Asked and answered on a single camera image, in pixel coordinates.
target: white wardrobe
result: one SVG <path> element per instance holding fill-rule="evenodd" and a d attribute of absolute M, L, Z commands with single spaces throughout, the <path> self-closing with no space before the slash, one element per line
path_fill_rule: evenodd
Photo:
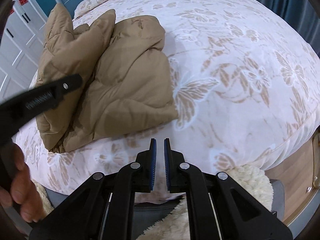
<path fill-rule="evenodd" d="M 0 103 L 27 90 L 38 69 L 47 16 L 36 0 L 14 0 L 0 45 Z"/>

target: wooden floor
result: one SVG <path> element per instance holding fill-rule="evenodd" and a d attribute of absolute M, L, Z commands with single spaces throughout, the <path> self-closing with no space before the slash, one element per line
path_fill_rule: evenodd
<path fill-rule="evenodd" d="M 286 221 L 299 209 L 310 194 L 307 188 L 313 183 L 313 143 L 308 140 L 297 152 L 285 159 L 278 166 L 267 170 L 270 179 L 279 179 L 284 185 Z"/>

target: finger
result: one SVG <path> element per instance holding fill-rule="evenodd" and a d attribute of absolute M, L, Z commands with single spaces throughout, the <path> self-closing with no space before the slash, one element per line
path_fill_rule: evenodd
<path fill-rule="evenodd" d="M 22 204 L 28 197 L 31 187 L 29 167 L 24 164 L 24 169 L 17 172 L 11 184 L 11 196 L 15 202 Z"/>
<path fill-rule="evenodd" d="M 12 198 L 8 191 L 0 187 L 0 203 L 4 208 L 12 206 Z"/>
<path fill-rule="evenodd" d="M 21 205 L 20 215 L 26 222 L 38 222 L 43 218 L 43 206 L 39 193 L 32 183 L 26 201 Z"/>
<path fill-rule="evenodd" d="M 19 171 L 22 171 L 25 167 L 24 155 L 20 147 L 15 143 L 13 144 L 13 157 L 14 157 L 14 162 L 16 164 L 17 169 Z"/>

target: bedsheet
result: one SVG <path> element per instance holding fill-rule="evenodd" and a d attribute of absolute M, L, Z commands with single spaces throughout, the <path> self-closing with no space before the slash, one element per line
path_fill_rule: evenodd
<path fill-rule="evenodd" d="M 320 125 L 320 59 L 284 20 L 255 0 L 108 0 L 74 21 L 89 25 L 114 8 L 117 22 L 153 15 L 166 30 L 179 118 L 74 152 L 44 149 L 35 121 L 17 144 L 32 177 L 70 194 L 94 172 L 117 172 L 157 139 L 155 188 L 136 202 L 162 203 L 166 190 L 163 140 L 187 162 L 215 174 L 242 166 L 264 170 L 300 148 Z"/>

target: red sticker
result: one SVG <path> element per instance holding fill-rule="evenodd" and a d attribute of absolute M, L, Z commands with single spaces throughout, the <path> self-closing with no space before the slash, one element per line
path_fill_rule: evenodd
<path fill-rule="evenodd" d="M 28 2 L 28 0 L 19 0 L 20 5 L 24 5 Z"/>

